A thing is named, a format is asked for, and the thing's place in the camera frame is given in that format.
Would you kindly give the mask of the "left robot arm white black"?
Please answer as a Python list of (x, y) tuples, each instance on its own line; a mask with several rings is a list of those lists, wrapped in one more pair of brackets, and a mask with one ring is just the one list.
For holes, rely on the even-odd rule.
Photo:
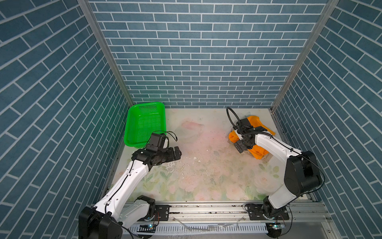
[(120, 239), (123, 230), (135, 222), (154, 215), (155, 200), (141, 196), (128, 208), (125, 221), (119, 217), (122, 209), (139, 182), (153, 166), (180, 160), (179, 147), (139, 149), (132, 154), (131, 162), (123, 176), (93, 207), (85, 207), (79, 214), (78, 238), (80, 239)]

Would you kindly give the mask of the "orange shorts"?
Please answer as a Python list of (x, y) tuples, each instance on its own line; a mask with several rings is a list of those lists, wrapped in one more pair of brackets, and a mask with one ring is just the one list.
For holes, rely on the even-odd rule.
[[(239, 137), (236, 135), (236, 133), (234, 132), (235, 131), (235, 125), (236, 123), (234, 123), (232, 121), (232, 119), (230, 117), (229, 118), (229, 121), (230, 123), (232, 124), (233, 126), (233, 131), (229, 134), (228, 138), (229, 140), (234, 144), (235, 142), (237, 142), (239, 140)], [(249, 120), (250, 124), (253, 126), (253, 127), (258, 127), (258, 126), (262, 126), (264, 127), (267, 131), (266, 132), (261, 132), (257, 135), (262, 135), (262, 133), (265, 133), (265, 135), (268, 135), (268, 136), (275, 136), (275, 132), (270, 130), (267, 126), (265, 126), (264, 124), (262, 124), (262, 122), (260, 121), (260, 118), (258, 116), (249, 116), (247, 117), (247, 119)], [(264, 149), (263, 147), (259, 146), (259, 144), (257, 143), (257, 139), (255, 138), (255, 143), (256, 145), (253, 146), (252, 149), (248, 150), (256, 159), (262, 159), (264, 156), (266, 156), (269, 152)]]

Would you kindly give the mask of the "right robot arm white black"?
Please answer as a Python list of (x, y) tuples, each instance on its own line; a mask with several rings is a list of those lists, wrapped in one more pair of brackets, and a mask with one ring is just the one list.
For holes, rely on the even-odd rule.
[(234, 145), (240, 153), (259, 146), (285, 165), (284, 182), (263, 200), (262, 211), (265, 218), (278, 217), (285, 211), (287, 204), (322, 186), (324, 179), (313, 152), (293, 148), (262, 126), (236, 126), (234, 134), (239, 138)]

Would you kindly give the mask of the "green plastic basket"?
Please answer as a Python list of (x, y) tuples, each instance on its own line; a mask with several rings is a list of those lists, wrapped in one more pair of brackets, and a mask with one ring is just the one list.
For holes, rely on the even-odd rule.
[(124, 132), (124, 144), (142, 148), (153, 132), (166, 130), (165, 105), (163, 103), (143, 103), (128, 110)]

